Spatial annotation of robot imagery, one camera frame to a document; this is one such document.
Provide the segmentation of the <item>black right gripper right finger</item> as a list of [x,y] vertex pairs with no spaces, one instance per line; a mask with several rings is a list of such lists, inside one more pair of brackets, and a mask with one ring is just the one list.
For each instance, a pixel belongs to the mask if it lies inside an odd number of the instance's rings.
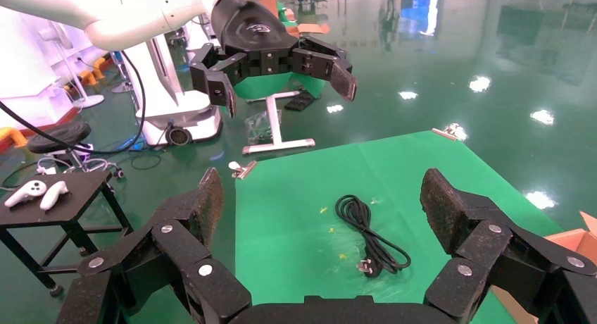
[[596,265],[587,257],[521,228],[437,168],[424,174],[420,203],[450,257],[425,292],[426,305],[469,323],[497,287],[540,323],[596,322]]

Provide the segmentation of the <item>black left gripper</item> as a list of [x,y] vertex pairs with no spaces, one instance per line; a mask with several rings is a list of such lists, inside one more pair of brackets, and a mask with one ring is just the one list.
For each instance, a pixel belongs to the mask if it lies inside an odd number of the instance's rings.
[[210,21],[220,46],[208,42],[191,50],[191,83],[231,118],[234,85],[247,77],[292,71],[328,81],[345,101],[355,99],[357,81],[347,52],[311,36],[290,35],[259,0],[216,0]]

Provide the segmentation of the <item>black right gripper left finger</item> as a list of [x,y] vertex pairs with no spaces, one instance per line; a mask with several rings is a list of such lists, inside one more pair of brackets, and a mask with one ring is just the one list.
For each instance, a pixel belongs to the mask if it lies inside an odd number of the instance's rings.
[[59,323],[126,323],[165,287],[196,323],[229,323],[251,305],[251,294],[213,258],[213,235],[224,206],[219,173],[167,198],[147,223],[81,262]]

